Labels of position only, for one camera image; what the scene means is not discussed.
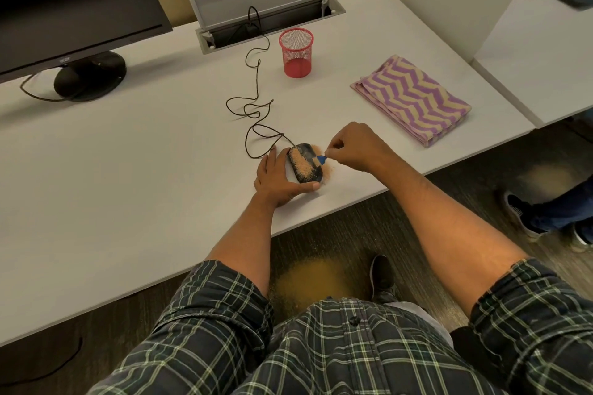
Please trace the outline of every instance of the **red mesh pen holder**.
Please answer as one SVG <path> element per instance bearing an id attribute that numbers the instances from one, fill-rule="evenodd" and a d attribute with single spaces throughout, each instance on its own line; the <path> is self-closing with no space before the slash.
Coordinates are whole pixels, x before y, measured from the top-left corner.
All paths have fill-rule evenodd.
<path id="1" fill-rule="evenodd" d="M 302 78 L 309 75 L 313 33 L 297 27 L 283 32 L 278 41 L 282 47 L 284 73 L 291 78 Z"/>

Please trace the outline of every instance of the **person's right arm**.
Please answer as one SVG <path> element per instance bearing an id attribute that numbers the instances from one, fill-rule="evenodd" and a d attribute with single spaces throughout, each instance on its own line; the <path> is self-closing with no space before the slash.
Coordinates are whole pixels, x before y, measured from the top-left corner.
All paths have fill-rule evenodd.
<path id="1" fill-rule="evenodd" d="M 396 197 L 512 391 L 593 392 L 593 302 L 443 193 L 366 124 L 343 128 L 326 156 L 373 174 Z"/>

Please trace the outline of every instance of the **white desk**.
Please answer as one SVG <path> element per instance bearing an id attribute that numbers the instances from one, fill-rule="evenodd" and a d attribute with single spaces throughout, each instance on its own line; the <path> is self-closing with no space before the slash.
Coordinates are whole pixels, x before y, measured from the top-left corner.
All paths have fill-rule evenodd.
<path id="1" fill-rule="evenodd" d="M 428 173 L 533 129 L 399 0 L 339 1 L 346 14 L 308 26 L 308 77 L 283 74 L 278 34 L 260 55 L 262 99 L 275 99 L 269 124 L 293 141 L 324 147 L 347 122 L 367 122 Z M 0 85 L 0 345 L 182 273 L 247 205 L 258 163 L 243 148 L 250 121 L 225 100 L 254 95 L 243 61 L 265 40 L 204 56 L 196 27 L 118 50 L 128 76 L 95 102 L 38 102 L 18 81 Z M 429 149 L 349 87 L 392 54 L 473 106 Z M 275 214 L 273 233 L 384 190 L 337 166 L 319 193 Z"/>
<path id="2" fill-rule="evenodd" d="M 593 106 L 593 9 L 513 0 L 475 69 L 537 127 Z"/>

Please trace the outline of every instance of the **monitor screen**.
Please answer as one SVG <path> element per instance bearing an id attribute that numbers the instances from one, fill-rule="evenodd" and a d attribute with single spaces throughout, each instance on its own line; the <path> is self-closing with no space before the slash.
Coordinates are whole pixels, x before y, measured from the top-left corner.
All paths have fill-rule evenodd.
<path id="1" fill-rule="evenodd" d="M 2 0 L 0 82 L 170 30 L 158 0 Z"/>

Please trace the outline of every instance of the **shirt sleeve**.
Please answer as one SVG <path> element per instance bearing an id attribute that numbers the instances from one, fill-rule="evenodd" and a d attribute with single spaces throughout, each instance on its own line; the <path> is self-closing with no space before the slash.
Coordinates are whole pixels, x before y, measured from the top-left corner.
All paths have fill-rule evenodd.
<path id="1" fill-rule="evenodd" d="M 219 261 L 198 264 L 148 338 L 89 394 L 228 393 L 263 361 L 273 311 Z"/>
<path id="2" fill-rule="evenodd" d="M 593 302 L 536 259 L 513 265 L 470 323 L 512 393 L 593 391 Z"/>

